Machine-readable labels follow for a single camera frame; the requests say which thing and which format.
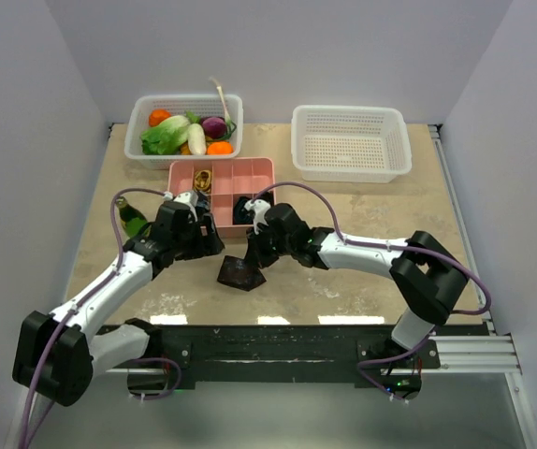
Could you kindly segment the brown patterned tie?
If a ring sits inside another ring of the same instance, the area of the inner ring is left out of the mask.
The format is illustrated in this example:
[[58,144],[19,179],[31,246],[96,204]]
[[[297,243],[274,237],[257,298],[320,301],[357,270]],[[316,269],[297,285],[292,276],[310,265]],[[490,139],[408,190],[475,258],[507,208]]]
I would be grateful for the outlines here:
[[241,291],[250,292],[266,282],[258,267],[244,259],[226,255],[220,267],[217,282]]

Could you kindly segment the pink divided organizer tray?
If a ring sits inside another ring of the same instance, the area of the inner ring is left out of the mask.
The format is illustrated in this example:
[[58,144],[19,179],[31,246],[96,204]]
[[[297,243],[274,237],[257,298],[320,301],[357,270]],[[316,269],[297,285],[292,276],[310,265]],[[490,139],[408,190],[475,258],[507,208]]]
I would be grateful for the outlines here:
[[195,174],[211,172],[210,210],[222,239],[244,238],[248,224],[234,220],[234,210],[240,199],[251,198],[275,182],[272,160],[265,157],[233,159],[193,159],[187,156],[174,162],[168,172],[168,190],[172,194],[194,188]]

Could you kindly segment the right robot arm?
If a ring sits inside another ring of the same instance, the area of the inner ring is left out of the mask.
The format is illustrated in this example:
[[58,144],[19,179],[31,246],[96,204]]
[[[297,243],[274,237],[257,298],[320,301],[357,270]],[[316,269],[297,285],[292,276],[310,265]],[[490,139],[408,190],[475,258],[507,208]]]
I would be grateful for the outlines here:
[[370,239],[338,235],[328,227],[310,227],[286,203],[248,201],[252,216],[244,261],[257,270],[282,256],[303,267],[350,269],[392,280],[407,309],[386,344],[388,361],[408,367],[419,356],[418,344],[430,331],[446,323],[468,276],[455,266],[456,259],[429,233],[416,231],[408,239]]

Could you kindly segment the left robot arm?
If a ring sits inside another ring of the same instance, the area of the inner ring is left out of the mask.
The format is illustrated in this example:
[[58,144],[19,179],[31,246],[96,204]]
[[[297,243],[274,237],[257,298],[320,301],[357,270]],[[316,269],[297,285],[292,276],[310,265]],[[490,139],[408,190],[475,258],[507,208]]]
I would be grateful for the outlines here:
[[141,321],[107,335],[99,330],[140,288],[174,262],[216,255],[224,249],[212,213],[166,201],[154,221],[129,239],[117,258],[86,289],[49,313],[31,312],[22,322],[13,380],[62,405],[74,404],[92,379],[132,359],[156,365],[163,344]]

